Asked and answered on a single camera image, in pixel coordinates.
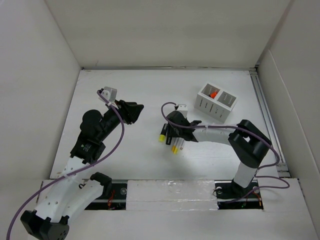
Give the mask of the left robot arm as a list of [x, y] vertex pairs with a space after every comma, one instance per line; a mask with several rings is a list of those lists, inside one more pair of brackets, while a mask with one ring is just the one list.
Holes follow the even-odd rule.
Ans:
[[61, 172], [61, 180], [51, 182], [45, 199], [34, 210], [25, 210], [20, 220], [38, 240], [64, 240], [70, 224], [97, 198], [107, 198], [112, 179], [93, 166], [105, 150], [104, 140], [117, 126], [134, 124], [144, 105], [123, 100], [109, 104], [108, 111], [87, 111], [80, 134]]

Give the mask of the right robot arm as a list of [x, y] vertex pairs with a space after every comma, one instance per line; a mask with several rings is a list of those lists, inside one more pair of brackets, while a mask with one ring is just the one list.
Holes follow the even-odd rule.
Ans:
[[200, 126], [200, 120], [189, 122], [184, 115], [174, 110], [166, 118], [172, 128], [172, 136], [187, 142], [212, 142], [231, 146], [240, 163], [237, 172], [225, 187], [217, 186], [219, 199], [231, 200], [245, 196], [250, 184], [271, 145], [271, 141], [249, 120], [242, 120], [231, 128]]

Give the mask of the blue cap black highlighter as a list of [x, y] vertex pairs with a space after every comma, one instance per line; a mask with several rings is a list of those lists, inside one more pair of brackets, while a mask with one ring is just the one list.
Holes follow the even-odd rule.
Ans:
[[170, 146], [172, 144], [172, 140], [173, 140], [173, 130], [171, 128], [169, 128], [166, 132], [166, 139], [165, 139], [165, 144]]

